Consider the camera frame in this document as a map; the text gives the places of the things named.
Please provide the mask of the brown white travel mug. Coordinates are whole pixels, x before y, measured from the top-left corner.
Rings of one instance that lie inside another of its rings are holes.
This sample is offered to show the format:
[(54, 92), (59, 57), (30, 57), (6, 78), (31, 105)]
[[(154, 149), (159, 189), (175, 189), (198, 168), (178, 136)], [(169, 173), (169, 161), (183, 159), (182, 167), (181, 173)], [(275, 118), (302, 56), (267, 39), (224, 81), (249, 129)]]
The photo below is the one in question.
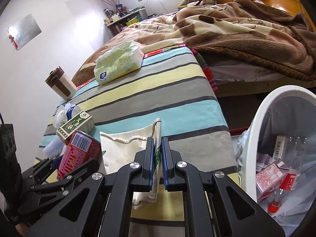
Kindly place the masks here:
[(72, 99), (72, 97), (74, 97), (75, 93), (77, 92), (75, 84), (60, 66), (56, 67), (50, 72), (45, 82), (65, 101)]

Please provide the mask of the red drink can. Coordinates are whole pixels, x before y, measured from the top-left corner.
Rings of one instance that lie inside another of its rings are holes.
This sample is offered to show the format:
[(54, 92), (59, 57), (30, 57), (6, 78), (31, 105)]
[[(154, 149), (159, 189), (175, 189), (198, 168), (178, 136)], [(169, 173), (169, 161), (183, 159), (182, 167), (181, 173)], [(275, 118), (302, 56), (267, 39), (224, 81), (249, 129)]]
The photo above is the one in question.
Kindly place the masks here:
[(82, 131), (75, 131), (71, 136), (69, 144), (66, 146), (57, 170), (57, 180), (63, 180), (67, 174), (83, 165), (90, 158), (97, 160), (99, 164), (101, 163), (100, 141)]

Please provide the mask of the white purple medicine box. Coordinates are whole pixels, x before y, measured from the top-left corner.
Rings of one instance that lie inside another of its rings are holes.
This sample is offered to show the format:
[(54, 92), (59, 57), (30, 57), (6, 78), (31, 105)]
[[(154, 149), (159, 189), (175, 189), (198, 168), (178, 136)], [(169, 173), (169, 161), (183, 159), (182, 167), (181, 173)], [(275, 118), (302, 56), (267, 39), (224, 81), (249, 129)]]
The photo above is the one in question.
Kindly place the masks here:
[(278, 135), (276, 137), (274, 152), (273, 152), (273, 159), (281, 159), (283, 160), (285, 156), (286, 146), (287, 146), (288, 138), (285, 135)]

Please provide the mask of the brown beige fleece blanket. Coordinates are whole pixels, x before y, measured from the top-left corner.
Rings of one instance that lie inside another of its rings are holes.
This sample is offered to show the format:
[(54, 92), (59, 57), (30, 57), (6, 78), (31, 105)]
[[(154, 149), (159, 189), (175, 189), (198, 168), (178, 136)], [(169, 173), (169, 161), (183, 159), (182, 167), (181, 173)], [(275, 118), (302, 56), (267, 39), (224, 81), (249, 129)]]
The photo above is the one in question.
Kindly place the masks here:
[(186, 7), (126, 27), (84, 62), (73, 83), (79, 86), (92, 79), (92, 64), (109, 49), (130, 40), (139, 43), (143, 53), (186, 44), (207, 62), (228, 58), (297, 80), (315, 80), (315, 31), (304, 14), (234, 0)]

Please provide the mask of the clear cola bottle red label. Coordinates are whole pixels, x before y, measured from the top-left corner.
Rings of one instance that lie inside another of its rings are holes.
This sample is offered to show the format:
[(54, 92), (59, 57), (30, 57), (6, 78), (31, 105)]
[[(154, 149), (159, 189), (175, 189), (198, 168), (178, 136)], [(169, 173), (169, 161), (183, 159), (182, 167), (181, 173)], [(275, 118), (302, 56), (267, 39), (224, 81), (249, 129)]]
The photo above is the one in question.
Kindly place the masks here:
[(279, 188), (274, 192), (273, 200), (268, 206), (267, 210), (270, 214), (278, 212), (285, 198), (296, 188), (305, 153), (306, 139), (306, 137), (300, 136), (290, 136), (288, 138), (285, 156), (282, 159), (286, 174)]

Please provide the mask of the cluttered wall shelf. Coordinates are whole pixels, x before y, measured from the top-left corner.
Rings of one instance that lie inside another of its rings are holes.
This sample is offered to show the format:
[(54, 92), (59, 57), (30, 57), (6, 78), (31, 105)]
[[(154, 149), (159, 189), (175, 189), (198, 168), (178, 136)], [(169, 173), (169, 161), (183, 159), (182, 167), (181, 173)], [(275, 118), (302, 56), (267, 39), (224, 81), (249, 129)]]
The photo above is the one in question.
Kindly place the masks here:
[(112, 36), (116, 36), (128, 26), (142, 22), (146, 19), (148, 19), (147, 11), (145, 7), (140, 7), (124, 14), (123, 16), (120, 16), (118, 13), (106, 16), (103, 21)]

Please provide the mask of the white trash bin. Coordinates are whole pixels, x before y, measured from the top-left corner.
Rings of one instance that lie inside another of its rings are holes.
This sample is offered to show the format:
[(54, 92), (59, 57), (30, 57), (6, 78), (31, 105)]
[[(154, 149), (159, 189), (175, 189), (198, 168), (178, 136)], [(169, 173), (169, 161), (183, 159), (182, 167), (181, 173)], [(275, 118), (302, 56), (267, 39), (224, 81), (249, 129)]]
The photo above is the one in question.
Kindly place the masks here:
[(241, 184), (286, 236), (315, 236), (315, 95), (283, 86), (238, 138)]

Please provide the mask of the green white small carton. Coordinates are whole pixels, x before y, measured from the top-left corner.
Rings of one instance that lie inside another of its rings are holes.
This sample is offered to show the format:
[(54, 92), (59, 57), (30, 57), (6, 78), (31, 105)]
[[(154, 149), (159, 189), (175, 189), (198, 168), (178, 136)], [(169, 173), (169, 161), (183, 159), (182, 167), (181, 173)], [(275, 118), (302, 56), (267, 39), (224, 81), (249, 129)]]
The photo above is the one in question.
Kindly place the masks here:
[(75, 131), (90, 133), (95, 128), (93, 117), (82, 111), (68, 120), (64, 125), (57, 129), (57, 136), (63, 141), (68, 142)]

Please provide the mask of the white blue plastic bottle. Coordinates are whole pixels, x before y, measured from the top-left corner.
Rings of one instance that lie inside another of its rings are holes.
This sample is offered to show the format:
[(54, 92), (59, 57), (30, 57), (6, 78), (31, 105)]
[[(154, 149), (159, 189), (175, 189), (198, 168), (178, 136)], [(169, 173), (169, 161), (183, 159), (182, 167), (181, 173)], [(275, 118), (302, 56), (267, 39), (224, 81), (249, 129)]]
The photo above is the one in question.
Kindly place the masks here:
[(63, 126), (68, 120), (76, 116), (78, 113), (82, 111), (79, 106), (72, 104), (72, 103), (67, 103), (65, 105), (61, 105), (53, 119), (53, 126), (58, 129), (61, 126)]

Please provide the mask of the red white milk carton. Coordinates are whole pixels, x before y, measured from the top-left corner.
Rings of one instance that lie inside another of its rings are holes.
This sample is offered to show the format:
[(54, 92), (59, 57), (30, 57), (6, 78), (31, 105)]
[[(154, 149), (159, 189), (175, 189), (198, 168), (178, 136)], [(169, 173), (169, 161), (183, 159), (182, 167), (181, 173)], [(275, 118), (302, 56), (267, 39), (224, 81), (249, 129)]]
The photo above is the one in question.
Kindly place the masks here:
[(274, 162), (256, 174), (257, 201), (266, 198), (279, 187), (286, 175), (280, 168), (283, 164), (283, 162)]

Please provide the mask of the green tissue pack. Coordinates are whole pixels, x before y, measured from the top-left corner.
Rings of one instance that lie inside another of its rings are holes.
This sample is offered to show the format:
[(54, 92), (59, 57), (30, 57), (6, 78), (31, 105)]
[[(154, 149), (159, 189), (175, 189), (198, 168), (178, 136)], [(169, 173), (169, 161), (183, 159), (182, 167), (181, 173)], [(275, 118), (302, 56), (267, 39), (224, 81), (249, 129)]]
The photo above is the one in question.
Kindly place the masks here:
[(141, 68), (144, 53), (135, 41), (124, 42), (108, 50), (96, 60), (94, 75), (104, 85)]

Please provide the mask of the silver wall poster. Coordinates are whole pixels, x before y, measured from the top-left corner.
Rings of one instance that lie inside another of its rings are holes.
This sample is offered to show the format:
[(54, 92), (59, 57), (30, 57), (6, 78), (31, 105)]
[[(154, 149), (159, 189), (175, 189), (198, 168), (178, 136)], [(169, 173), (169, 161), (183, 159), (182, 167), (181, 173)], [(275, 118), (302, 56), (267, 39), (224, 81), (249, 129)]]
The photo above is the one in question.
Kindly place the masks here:
[(8, 37), (16, 50), (42, 33), (39, 25), (30, 13), (8, 28)]

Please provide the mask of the wooden headboard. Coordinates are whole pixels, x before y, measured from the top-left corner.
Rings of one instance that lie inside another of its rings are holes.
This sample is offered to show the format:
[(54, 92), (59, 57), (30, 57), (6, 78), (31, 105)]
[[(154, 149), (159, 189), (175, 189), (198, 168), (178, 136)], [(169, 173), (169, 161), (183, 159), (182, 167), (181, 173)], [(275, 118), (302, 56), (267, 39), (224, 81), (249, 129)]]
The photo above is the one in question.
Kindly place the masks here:
[(274, 7), (276, 9), (288, 12), (292, 16), (302, 12), (304, 15), (308, 15), (307, 11), (299, 0), (260, 0), (265, 5)]

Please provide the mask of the striped bed sheet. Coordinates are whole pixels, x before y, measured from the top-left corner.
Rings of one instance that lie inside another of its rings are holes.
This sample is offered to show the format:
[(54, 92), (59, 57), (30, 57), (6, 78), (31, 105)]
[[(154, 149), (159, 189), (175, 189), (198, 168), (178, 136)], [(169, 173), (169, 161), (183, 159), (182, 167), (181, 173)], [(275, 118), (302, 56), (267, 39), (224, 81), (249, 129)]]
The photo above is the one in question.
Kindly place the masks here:
[(228, 125), (193, 52), (184, 45), (144, 58), (139, 70), (105, 85), (92, 80), (79, 88), (72, 104), (94, 120), (91, 135), (144, 128), (161, 119), (170, 148), (201, 171), (236, 175)]

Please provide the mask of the purple snack packet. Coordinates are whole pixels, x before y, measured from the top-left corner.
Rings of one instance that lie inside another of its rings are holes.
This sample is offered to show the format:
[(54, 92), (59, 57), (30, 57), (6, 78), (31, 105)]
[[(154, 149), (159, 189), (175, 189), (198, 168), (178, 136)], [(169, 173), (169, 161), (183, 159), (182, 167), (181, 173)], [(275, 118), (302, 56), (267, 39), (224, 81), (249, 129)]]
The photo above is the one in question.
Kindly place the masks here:
[(274, 160), (269, 154), (266, 153), (257, 153), (257, 160), (256, 160), (256, 172), (259, 173), (267, 166), (269, 166)]

